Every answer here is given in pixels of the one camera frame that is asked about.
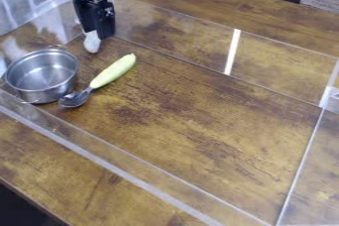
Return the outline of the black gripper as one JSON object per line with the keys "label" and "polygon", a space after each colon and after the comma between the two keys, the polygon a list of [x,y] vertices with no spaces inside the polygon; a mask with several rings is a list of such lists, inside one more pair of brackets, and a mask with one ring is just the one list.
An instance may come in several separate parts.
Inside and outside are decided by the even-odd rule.
{"label": "black gripper", "polygon": [[[92,16],[94,6],[97,4],[98,23],[95,26],[95,18]],[[110,0],[74,0],[76,13],[84,31],[98,32],[102,40],[107,39],[115,34],[115,9]]]}

